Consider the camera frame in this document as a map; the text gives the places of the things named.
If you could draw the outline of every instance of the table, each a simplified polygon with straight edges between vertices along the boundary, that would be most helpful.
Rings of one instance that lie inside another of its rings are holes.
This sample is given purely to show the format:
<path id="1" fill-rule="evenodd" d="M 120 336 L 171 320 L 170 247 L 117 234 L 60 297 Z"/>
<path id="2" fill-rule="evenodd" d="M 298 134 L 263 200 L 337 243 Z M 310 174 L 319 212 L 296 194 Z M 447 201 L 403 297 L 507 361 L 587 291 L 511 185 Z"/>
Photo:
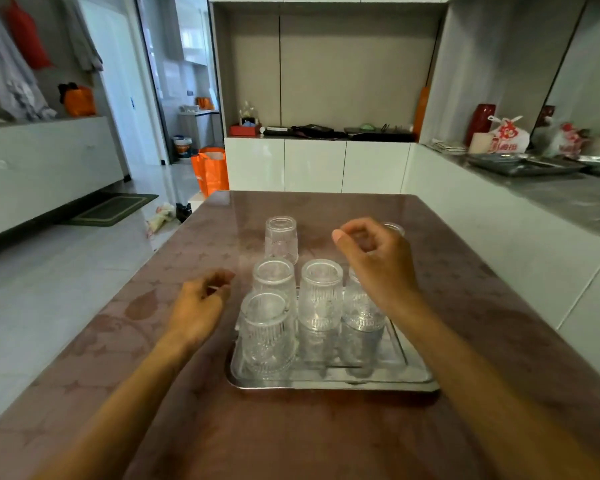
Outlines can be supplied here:
<path id="1" fill-rule="evenodd" d="M 346 273 L 331 231 L 353 217 L 402 225 L 419 284 L 442 319 L 600 449 L 600 378 L 417 197 L 232 191 L 202 204 L 3 414 L 0 479 L 26 478 L 63 447 L 147 355 L 181 284 L 216 266 L 237 272 L 226 312 L 169 391 L 126 478 L 495 477 L 444 393 L 229 385 L 233 326 L 262 257 L 265 220 L 275 215 L 297 220 L 296 273 L 316 257 Z"/>

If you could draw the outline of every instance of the cloth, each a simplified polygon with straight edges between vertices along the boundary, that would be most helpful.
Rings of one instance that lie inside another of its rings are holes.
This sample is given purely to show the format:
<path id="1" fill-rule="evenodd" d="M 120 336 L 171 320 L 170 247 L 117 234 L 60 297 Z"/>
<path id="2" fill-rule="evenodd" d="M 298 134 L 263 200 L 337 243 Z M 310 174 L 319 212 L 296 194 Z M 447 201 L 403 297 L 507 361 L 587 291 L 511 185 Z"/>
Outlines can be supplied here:
<path id="1" fill-rule="evenodd" d="M 58 5 L 80 68 L 85 72 L 103 71 L 102 59 L 89 35 L 78 0 L 58 0 Z"/>
<path id="2" fill-rule="evenodd" d="M 17 120 L 52 120 L 56 112 L 0 20 L 0 107 Z"/>

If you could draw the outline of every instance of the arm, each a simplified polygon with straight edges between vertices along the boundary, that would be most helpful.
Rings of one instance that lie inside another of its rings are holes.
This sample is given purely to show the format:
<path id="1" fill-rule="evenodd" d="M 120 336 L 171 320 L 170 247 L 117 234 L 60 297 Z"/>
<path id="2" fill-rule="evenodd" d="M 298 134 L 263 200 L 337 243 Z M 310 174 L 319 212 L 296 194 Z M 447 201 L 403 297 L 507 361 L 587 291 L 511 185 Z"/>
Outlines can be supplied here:
<path id="1" fill-rule="evenodd" d="M 360 232 L 373 243 L 372 254 L 352 238 Z M 506 384 L 428 306 L 418 290 L 407 241 L 370 218 L 348 222 L 333 232 L 333 240 L 369 296 L 417 348 L 501 475 L 600 479 L 600 456 Z"/>
<path id="2" fill-rule="evenodd" d="M 106 480 L 124 475 L 171 384 L 215 329 L 231 293 L 231 279 L 230 271 L 217 270 L 184 283 L 167 331 L 150 354 L 102 405 L 85 434 L 32 480 Z M 208 286 L 219 288 L 207 296 Z"/>

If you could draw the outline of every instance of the forearm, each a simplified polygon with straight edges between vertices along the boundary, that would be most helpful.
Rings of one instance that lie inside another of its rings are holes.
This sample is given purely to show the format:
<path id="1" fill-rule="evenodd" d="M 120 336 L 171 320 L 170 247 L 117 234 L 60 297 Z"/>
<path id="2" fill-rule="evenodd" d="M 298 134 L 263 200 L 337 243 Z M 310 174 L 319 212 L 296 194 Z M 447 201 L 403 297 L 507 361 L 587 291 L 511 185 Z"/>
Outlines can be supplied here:
<path id="1" fill-rule="evenodd" d="M 190 355 L 168 340 L 158 342 L 92 418 L 85 434 L 34 480 L 121 478 Z"/>
<path id="2" fill-rule="evenodd" d="M 600 457 L 584 449 L 538 404 L 517 393 L 449 329 L 421 297 L 396 325 L 433 371 L 456 411 L 507 478 L 600 478 Z"/>

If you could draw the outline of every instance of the floor mat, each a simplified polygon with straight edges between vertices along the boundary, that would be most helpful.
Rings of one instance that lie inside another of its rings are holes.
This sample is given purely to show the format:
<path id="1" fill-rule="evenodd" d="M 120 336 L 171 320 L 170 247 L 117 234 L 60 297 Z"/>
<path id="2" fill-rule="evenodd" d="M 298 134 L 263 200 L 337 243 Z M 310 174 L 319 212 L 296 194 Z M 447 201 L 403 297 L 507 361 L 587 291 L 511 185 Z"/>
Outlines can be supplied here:
<path id="1" fill-rule="evenodd" d="M 108 194 L 106 201 L 64 221 L 70 226 L 111 227 L 158 198 L 156 194 Z"/>

